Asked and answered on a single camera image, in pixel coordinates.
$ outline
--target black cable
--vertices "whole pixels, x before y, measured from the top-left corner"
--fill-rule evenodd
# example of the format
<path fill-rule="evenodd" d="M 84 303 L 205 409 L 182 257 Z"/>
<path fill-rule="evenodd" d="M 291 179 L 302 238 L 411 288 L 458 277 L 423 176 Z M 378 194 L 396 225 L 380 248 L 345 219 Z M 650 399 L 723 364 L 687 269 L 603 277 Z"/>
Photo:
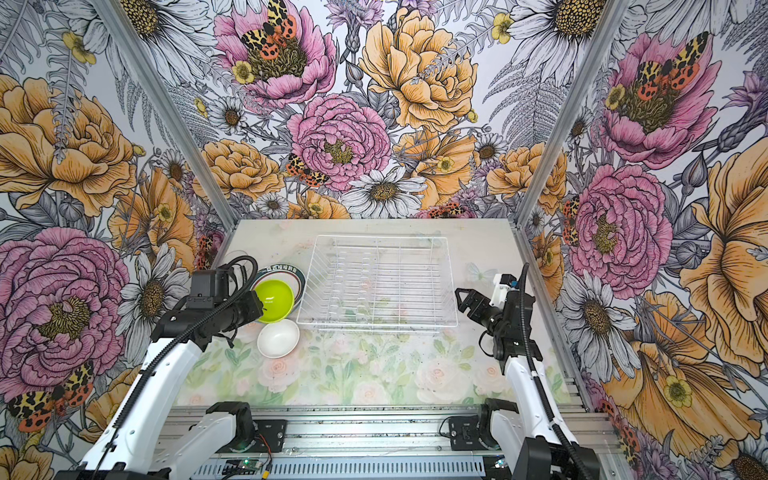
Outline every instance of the black cable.
<path fill-rule="evenodd" d="M 488 335 L 488 330 L 483 330 L 483 333 L 480 334 L 480 338 L 478 339 L 478 346 L 480 347 L 480 351 L 483 352 L 485 356 L 493 357 L 493 353 L 488 353 L 484 348 L 482 348 L 482 340 L 486 335 Z"/>
<path fill-rule="evenodd" d="M 246 467 L 233 467 L 228 468 L 226 470 L 226 474 L 221 477 L 219 480 L 229 480 L 230 478 L 234 477 L 235 475 L 249 475 L 249 474 L 255 474 L 258 472 L 258 468 L 246 468 Z"/>
<path fill-rule="evenodd" d="M 232 306 L 233 303 L 238 301 L 240 297 L 242 297 L 248 290 L 250 290 L 251 286 L 253 285 L 253 282 L 256 281 L 256 272 L 259 269 L 259 264 L 256 262 L 256 259 L 253 257 L 249 257 L 247 255 L 241 255 L 231 262 L 227 263 L 223 266 L 223 268 L 229 269 L 231 266 L 233 266 L 236 263 L 239 263 L 240 261 L 247 260 L 251 262 L 251 265 L 253 266 L 253 271 L 251 271 L 250 276 L 248 277 L 248 281 L 246 281 L 241 288 L 235 291 L 235 293 L 232 294 L 230 298 L 222 302 L 218 307 L 214 308 L 207 314 L 203 316 L 200 320 L 198 320 L 195 324 L 187 327 L 186 330 L 184 330 L 179 335 L 175 336 L 170 343 L 168 343 L 165 348 L 163 348 L 160 353 L 158 353 L 152 361 L 147 365 L 147 368 L 144 369 L 144 373 L 139 377 L 138 380 L 136 380 L 135 387 L 131 395 L 125 400 L 125 405 L 123 409 L 120 411 L 120 415 L 114 420 L 114 424 L 112 425 L 112 428 L 114 429 L 114 432 L 112 433 L 112 438 L 109 440 L 109 443 L 105 446 L 104 454 L 101 456 L 101 458 L 98 461 L 98 464 L 96 464 L 96 469 L 94 470 L 93 475 L 91 476 L 91 480 L 94 480 L 96 478 L 96 472 L 98 472 L 98 469 L 101 467 L 101 463 L 104 461 L 104 459 L 107 457 L 107 454 L 111 451 L 110 446 L 114 444 L 114 440 L 118 436 L 118 431 L 120 431 L 120 428 L 122 427 L 123 423 L 125 423 L 125 419 L 128 417 L 128 414 L 131 413 L 131 410 L 134 407 L 134 404 L 139 398 L 139 395 L 141 394 L 141 391 L 144 389 L 144 387 L 147 385 L 147 382 L 149 381 L 149 378 L 152 377 L 152 373 L 154 372 L 155 368 L 157 368 L 158 365 L 160 365 L 160 362 L 163 361 L 163 359 L 170 353 L 172 349 L 176 347 L 179 343 L 182 343 L 184 340 L 187 340 L 192 333 L 194 333 L 195 330 L 199 329 L 202 325 L 210 322 L 213 318 L 216 317 L 219 313 L 223 312 L 230 306 Z"/>
<path fill-rule="evenodd" d="M 531 344 L 528 338 L 528 327 L 525 325 L 525 279 L 528 276 L 528 267 L 529 263 L 526 262 L 525 265 L 523 265 L 523 270 L 520 272 L 520 278 L 518 279 L 518 291 L 520 292 L 518 297 L 518 309 L 520 310 L 520 328 L 522 329 L 523 333 L 523 348 L 525 348 L 525 358 L 528 361 L 528 368 L 531 369 L 531 372 L 536 372 L 536 365 L 533 363 Z M 541 383 L 541 377 L 536 375 L 533 377 L 533 381 L 536 384 L 538 396 L 541 399 L 541 404 L 544 406 L 544 411 L 547 414 L 547 420 L 550 422 L 554 434 L 558 437 L 558 440 L 565 448 L 565 451 L 568 452 L 568 456 L 570 456 L 571 460 L 573 460 L 573 463 L 576 465 L 576 469 L 579 471 L 581 477 L 584 480 L 593 480 L 592 474 L 587 470 L 587 466 L 584 464 L 584 461 L 581 460 L 581 457 L 576 452 L 576 449 L 574 449 L 574 446 L 565 436 L 563 429 L 561 429 L 560 425 L 557 423 L 552 423 L 552 420 L 554 420 L 554 412 L 552 412 L 552 407 L 549 405 L 549 398 L 547 397 L 547 393 L 544 390 L 544 385 Z"/>
<path fill-rule="evenodd" d="M 452 418 L 452 417 L 445 417 L 442 420 L 442 423 L 440 424 L 440 427 L 437 429 L 437 433 L 439 433 L 441 437 L 446 437 L 447 439 L 450 439 L 451 436 L 450 435 L 446 435 L 445 433 L 442 432 L 442 426 L 445 425 L 445 422 L 447 422 L 450 418 Z"/>

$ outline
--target green bowl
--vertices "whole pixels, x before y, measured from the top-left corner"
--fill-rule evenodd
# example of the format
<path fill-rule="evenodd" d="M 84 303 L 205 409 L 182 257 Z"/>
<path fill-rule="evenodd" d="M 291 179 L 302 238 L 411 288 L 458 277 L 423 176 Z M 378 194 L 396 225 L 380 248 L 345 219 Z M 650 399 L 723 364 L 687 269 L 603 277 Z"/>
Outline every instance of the green bowl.
<path fill-rule="evenodd" d="M 279 322 L 293 310 L 293 290 L 287 283 L 280 280 L 267 280 L 258 283 L 254 290 L 264 304 L 264 314 L 259 318 L 260 322 Z"/>

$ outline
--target flower bud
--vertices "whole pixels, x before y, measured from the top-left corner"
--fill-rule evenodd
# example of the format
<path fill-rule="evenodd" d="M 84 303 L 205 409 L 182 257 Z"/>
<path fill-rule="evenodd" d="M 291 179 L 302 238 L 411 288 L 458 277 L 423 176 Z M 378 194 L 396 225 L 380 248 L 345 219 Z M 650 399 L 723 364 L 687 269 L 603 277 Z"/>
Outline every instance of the flower bud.
<path fill-rule="evenodd" d="M 680 177 L 680 181 L 683 183 L 683 190 L 685 193 L 685 187 L 691 187 L 690 195 L 694 188 L 701 187 L 707 182 L 707 162 L 704 160 L 704 154 L 699 154 L 694 161 L 690 162 L 683 169 L 683 174 Z"/>

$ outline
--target flower center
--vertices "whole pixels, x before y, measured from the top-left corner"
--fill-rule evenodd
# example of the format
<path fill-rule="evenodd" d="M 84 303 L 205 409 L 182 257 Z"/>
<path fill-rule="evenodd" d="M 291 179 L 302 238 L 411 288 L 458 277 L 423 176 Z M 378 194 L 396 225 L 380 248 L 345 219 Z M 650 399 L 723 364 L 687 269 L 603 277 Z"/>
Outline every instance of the flower center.
<path fill-rule="evenodd" d="M 173 218 L 173 212 L 170 210 L 170 205 L 160 204 L 157 206 L 157 215 L 162 222 L 168 223 Z"/>
<path fill-rule="evenodd" d="M 584 315 L 587 317 L 589 327 L 595 333 L 605 335 L 611 329 L 611 319 L 605 307 L 595 300 L 587 300 L 584 304 Z"/>
<path fill-rule="evenodd" d="M 150 280 L 141 294 L 141 312 L 146 317 L 157 316 L 160 308 L 163 306 L 165 289 L 163 284 L 157 280 Z"/>
<path fill-rule="evenodd" d="M 240 112 L 234 109 L 225 111 L 224 121 L 226 121 L 227 125 L 236 126 L 240 123 Z"/>
<path fill-rule="evenodd" d="M 321 207 L 320 204 L 309 204 L 306 207 L 313 217 L 317 217 L 323 212 L 323 207 Z"/>
<path fill-rule="evenodd" d="M 437 158 L 437 168 L 444 174 L 447 174 L 449 171 L 451 171 L 455 163 L 456 162 L 454 162 L 453 159 L 450 157 Z"/>
<path fill-rule="evenodd" d="M 598 231 L 592 236 L 595 246 L 600 253 L 610 253 L 614 251 L 618 238 L 616 238 L 616 224 L 608 223 L 605 220 L 605 214 L 598 218 Z"/>
<path fill-rule="evenodd" d="M 566 35 L 592 35 L 605 0 L 563 0 L 558 3 L 554 26 Z"/>
<path fill-rule="evenodd" d="M 73 296 L 64 302 L 54 303 L 48 307 L 51 319 L 38 327 L 44 337 L 54 339 L 59 333 L 66 333 L 70 339 L 80 338 L 80 332 L 88 326 L 91 319 L 91 309 L 83 299 Z"/>
<path fill-rule="evenodd" d="M 680 91 L 668 88 L 667 91 L 659 91 L 650 100 L 641 100 L 637 96 L 637 90 L 641 86 L 639 81 L 632 84 L 623 102 L 619 102 L 618 112 L 636 121 L 643 128 L 643 132 L 649 134 L 667 124 Z"/>
<path fill-rule="evenodd" d="M 496 155 L 496 147 L 493 145 L 484 145 L 478 151 L 478 155 L 480 155 L 480 160 L 483 161 L 493 158 L 493 156 Z"/>
<path fill-rule="evenodd" d="M 326 142 L 325 151 L 331 155 L 331 161 L 334 164 L 348 164 L 352 161 L 352 149 L 347 148 L 341 139 L 336 140 L 335 144 Z"/>
<path fill-rule="evenodd" d="M 176 181 L 181 181 L 181 178 L 184 176 L 184 170 L 179 164 L 170 164 L 168 173 L 170 174 L 170 177 Z"/>
<path fill-rule="evenodd" d="M 371 187 L 371 198 L 383 202 L 395 198 L 400 189 L 395 184 L 378 184 Z"/>
<path fill-rule="evenodd" d="M 238 64 L 235 68 L 237 70 L 236 74 L 237 76 L 241 78 L 248 78 L 248 75 L 250 75 L 251 69 L 249 68 L 249 64 L 242 62 Z"/>
<path fill-rule="evenodd" d="M 270 78 L 279 78 L 283 75 L 301 77 L 304 73 L 304 67 L 306 67 L 306 53 L 299 46 L 298 38 L 294 37 L 286 42 L 286 46 L 280 47 L 277 58 L 265 60 L 260 51 L 251 49 L 248 62 L 251 66 L 250 73 L 257 80 L 267 81 Z"/>
<path fill-rule="evenodd" d="M 731 465 L 742 480 L 768 480 L 765 465 L 752 455 L 741 452 Z"/>
<path fill-rule="evenodd" d="M 143 38 L 157 31 L 157 11 L 148 0 L 120 0 L 134 30 Z"/>
<path fill-rule="evenodd" d="M 584 121 L 581 119 L 578 119 L 574 122 L 573 127 L 571 127 L 571 136 L 580 137 L 581 134 L 583 133 L 584 133 Z"/>

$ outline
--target orange peony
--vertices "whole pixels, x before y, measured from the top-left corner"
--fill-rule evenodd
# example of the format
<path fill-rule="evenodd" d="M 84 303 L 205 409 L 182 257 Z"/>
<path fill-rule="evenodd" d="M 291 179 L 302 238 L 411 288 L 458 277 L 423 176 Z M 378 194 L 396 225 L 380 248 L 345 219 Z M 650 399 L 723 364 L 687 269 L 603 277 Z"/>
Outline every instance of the orange peony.
<path fill-rule="evenodd" d="M 141 370 L 141 365 L 136 365 L 133 369 L 124 370 L 109 384 L 107 391 L 95 401 L 88 404 L 85 409 L 85 418 L 93 422 L 86 429 L 82 429 L 78 436 L 86 442 L 95 443 L 104 433 L 109 422 L 112 421 L 114 414 L 118 412 L 118 407 L 123 402 L 129 388 Z"/>
<path fill-rule="evenodd" d="M 536 144 L 530 149 L 520 147 L 517 151 L 510 151 L 499 159 L 502 168 L 496 168 L 488 172 L 488 192 L 490 194 L 504 194 L 510 197 L 517 192 L 525 192 L 531 184 L 541 154 L 544 153 L 544 143 Z M 539 205 L 547 215 L 554 215 L 565 196 L 565 169 L 568 159 L 561 152 L 554 164 L 552 173 L 547 177 L 547 183 L 538 199 Z"/>
<path fill-rule="evenodd" d="M 96 97 L 76 91 L 80 103 L 57 160 L 52 98 L 60 93 L 42 78 L 28 78 L 22 87 L 0 75 L 0 191 L 26 194 L 17 209 L 36 204 L 48 188 L 67 192 L 96 217 L 136 186 L 133 145 Z"/>
<path fill-rule="evenodd" d="M 707 320 L 707 338 L 720 358 L 752 376 L 768 362 L 768 138 L 725 165 L 710 169 L 710 204 L 694 204 L 700 223 L 714 232 L 697 268 L 682 269 L 680 285 Z"/>
<path fill-rule="evenodd" d="M 376 81 L 371 90 L 392 91 L 398 99 L 398 124 L 446 132 L 472 109 L 478 65 L 466 55 L 437 74 L 426 74 L 437 56 L 454 45 L 453 34 L 435 30 L 435 23 L 418 10 L 407 12 L 398 10 L 394 32 L 382 22 L 368 30 L 359 64 Z"/>
<path fill-rule="evenodd" d="M 308 190 L 306 195 L 299 195 L 298 205 L 289 205 L 288 218 L 351 218 L 349 212 L 337 199 L 328 195 L 320 195 L 314 190 Z"/>
<path fill-rule="evenodd" d="M 533 239 L 533 254 L 553 302 L 560 296 L 560 289 L 563 287 L 564 264 L 561 246 L 561 238 L 552 233 L 545 237 L 542 232 Z"/>
<path fill-rule="evenodd" d="M 203 146 L 203 158 L 227 198 L 232 192 L 239 192 L 256 200 L 286 186 L 280 165 L 245 142 L 212 141 Z M 197 179 L 193 188 L 196 194 L 207 198 Z"/>
<path fill-rule="evenodd" d="M 41 452 L 36 446 L 19 455 L 16 447 L 0 447 L 0 478 L 5 480 L 51 480 L 53 454 Z"/>
<path fill-rule="evenodd" d="M 633 379 L 619 371 L 621 378 L 605 383 L 605 392 L 630 424 L 659 442 L 674 430 L 671 447 L 676 455 L 687 456 L 710 436 L 722 435 L 725 449 L 715 465 L 727 465 L 739 455 L 737 440 L 760 435 L 760 422 L 750 420 L 752 411 L 726 392 L 733 387 L 722 366 L 706 361 L 713 344 L 705 325 L 673 293 L 647 291 L 638 301 L 640 325 L 629 340 L 642 367 Z M 746 390 L 743 382 L 736 382 Z"/>
<path fill-rule="evenodd" d="M 176 259 L 191 272 L 197 241 L 190 206 L 160 168 L 152 170 L 150 180 L 144 175 L 139 189 L 139 194 L 121 195 L 109 217 L 112 246 L 132 253 L 142 250 L 154 262 L 160 247 L 167 243 L 176 248 Z"/>
<path fill-rule="evenodd" d="M 447 134 L 419 130 L 404 134 L 392 147 L 400 163 L 415 164 L 411 177 L 424 177 L 427 188 L 423 194 L 422 209 L 444 204 L 472 179 L 472 165 L 480 165 L 475 151 L 475 137 L 458 138 Z"/>

